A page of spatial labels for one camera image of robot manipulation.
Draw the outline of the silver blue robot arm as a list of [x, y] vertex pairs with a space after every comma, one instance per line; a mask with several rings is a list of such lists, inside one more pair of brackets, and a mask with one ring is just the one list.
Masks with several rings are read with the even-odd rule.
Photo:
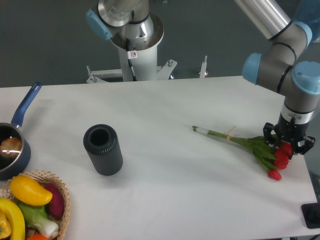
[[[320, 100], [320, 65], [298, 62], [298, 58], [313, 32], [307, 23], [290, 19], [273, 0], [239, 0], [237, 5], [271, 44], [266, 53], [247, 58], [243, 78], [284, 96], [277, 124], [263, 127], [264, 140], [274, 148], [288, 143], [293, 154], [303, 155], [315, 144], [306, 130]], [[121, 64], [120, 70], [90, 71], [90, 83], [114, 75], [125, 82], [170, 78], [177, 63], [168, 60], [164, 66], [157, 65], [157, 46], [164, 29], [150, 13], [147, 0], [101, 0], [85, 18], [96, 35], [117, 47]]]

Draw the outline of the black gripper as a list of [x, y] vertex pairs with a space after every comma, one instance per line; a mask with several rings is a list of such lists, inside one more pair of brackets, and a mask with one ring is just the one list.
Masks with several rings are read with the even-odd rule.
[[267, 145], [274, 150], [278, 150], [282, 142], [288, 142], [291, 145], [291, 160], [294, 155], [304, 155], [316, 143], [316, 138], [306, 136], [308, 123], [298, 124], [295, 117], [286, 120], [282, 114], [278, 118], [276, 125], [266, 122], [263, 127], [263, 137]]

